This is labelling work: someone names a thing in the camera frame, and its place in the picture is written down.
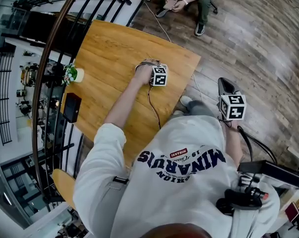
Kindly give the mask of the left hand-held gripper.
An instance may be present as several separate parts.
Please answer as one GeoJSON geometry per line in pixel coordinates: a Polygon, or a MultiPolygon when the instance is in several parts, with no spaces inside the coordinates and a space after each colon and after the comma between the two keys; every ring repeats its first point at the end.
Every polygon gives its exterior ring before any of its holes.
{"type": "Polygon", "coordinates": [[[159,64],[152,66],[152,75],[149,81],[150,86],[166,86],[168,76],[168,66],[166,64],[159,64]]]}

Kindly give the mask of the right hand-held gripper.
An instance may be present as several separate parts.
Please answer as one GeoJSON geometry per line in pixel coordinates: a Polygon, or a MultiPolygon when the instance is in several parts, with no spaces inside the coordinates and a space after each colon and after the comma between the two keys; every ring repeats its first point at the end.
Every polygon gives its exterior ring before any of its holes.
{"type": "Polygon", "coordinates": [[[231,80],[220,77],[218,79],[217,107],[223,120],[243,120],[246,113],[246,97],[240,88],[231,80]]]}

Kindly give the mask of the person's left hand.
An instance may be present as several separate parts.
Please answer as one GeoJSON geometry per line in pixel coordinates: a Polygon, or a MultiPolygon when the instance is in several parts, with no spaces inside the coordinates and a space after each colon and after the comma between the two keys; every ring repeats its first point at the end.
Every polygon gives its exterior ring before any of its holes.
{"type": "Polygon", "coordinates": [[[160,62],[155,59],[145,59],[136,66],[134,79],[140,85],[148,84],[152,78],[152,67],[159,66],[160,62]]]}

